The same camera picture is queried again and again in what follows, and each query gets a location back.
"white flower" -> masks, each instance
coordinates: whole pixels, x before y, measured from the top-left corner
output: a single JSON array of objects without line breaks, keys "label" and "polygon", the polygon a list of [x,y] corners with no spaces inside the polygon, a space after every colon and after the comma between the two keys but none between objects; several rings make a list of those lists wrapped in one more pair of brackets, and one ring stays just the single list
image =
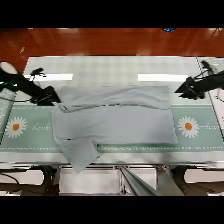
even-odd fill
[{"label": "white flower", "polygon": [[17,138],[26,130],[26,121],[22,117],[14,117],[6,126],[6,135],[8,138]]},{"label": "white flower", "polygon": [[182,131],[182,135],[185,135],[185,137],[195,137],[197,136],[198,132],[198,124],[197,121],[194,120],[194,118],[190,118],[190,117],[182,117],[181,119],[179,119],[178,121],[178,125],[179,131]]}]

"reddish brown floor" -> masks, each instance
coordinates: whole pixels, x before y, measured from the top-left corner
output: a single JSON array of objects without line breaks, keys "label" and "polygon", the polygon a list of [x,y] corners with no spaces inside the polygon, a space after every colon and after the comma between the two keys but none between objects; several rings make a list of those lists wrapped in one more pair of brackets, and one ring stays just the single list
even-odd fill
[{"label": "reddish brown floor", "polygon": [[0,29],[0,60],[20,71],[28,57],[51,55],[224,57],[224,29],[177,28],[174,33],[161,28]]}]

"tabletop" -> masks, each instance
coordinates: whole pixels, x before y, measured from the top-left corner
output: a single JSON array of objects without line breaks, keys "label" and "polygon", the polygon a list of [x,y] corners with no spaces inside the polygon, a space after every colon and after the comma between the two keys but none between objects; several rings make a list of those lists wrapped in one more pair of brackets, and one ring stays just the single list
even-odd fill
[{"label": "tabletop", "polygon": [[[205,99],[189,100],[180,98],[180,94],[175,94],[175,90],[184,82],[186,76],[196,76],[200,74],[200,59],[196,57],[169,57],[169,56],[49,56],[49,57],[30,57],[24,75],[26,77],[32,70],[42,67],[46,78],[37,77],[35,83],[45,88],[49,85],[55,90],[62,86],[73,87],[97,87],[97,86],[168,86],[170,90],[170,102],[174,119],[180,120],[187,113],[187,116],[193,116],[192,111],[196,111],[200,128],[203,129],[201,137],[198,141],[205,141],[203,136],[211,136],[216,139],[217,145],[212,145],[211,140],[207,138],[207,145],[186,145],[187,140],[181,140],[183,144],[177,147],[170,148],[142,148],[111,147],[110,149],[103,146],[100,148],[101,156],[94,163],[138,163],[138,164],[167,164],[167,163],[184,163],[184,162],[213,162],[224,160],[223,139],[221,129],[218,127],[216,113],[213,110],[211,97],[206,93]],[[158,77],[161,74],[174,75],[179,77],[177,80],[170,81],[147,81],[147,77]],[[18,92],[16,100],[26,100],[29,96],[22,92]],[[34,108],[30,102],[14,103],[13,111],[18,111],[18,108],[27,106],[30,109]],[[209,123],[203,123],[200,114],[204,114],[210,119]],[[10,148],[7,147],[7,136],[3,137],[1,144],[1,161],[2,162],[21,162],[21,163],[67,163],[64,156],[59,152],[41,152],[31,151],[25,148]]]}]

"t-shirt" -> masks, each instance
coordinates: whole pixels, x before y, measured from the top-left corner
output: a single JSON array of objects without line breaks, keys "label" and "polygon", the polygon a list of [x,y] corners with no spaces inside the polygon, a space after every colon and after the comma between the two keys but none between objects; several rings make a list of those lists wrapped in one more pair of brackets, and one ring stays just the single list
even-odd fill
[{"label": "t-shirt", "polygon": [[177,143],[167,87],[62,88],[53,110],[56,143],[78,173],[97,144]]}]

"folded cloth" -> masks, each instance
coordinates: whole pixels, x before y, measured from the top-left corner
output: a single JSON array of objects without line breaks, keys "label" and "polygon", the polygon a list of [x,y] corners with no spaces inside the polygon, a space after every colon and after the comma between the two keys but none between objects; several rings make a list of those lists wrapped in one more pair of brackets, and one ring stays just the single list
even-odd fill
[{"label": "folded cloth", "polygon": [[167,87],[69,88],[52,111],[56,143],[78,173],[97,144],[177,143]]}]

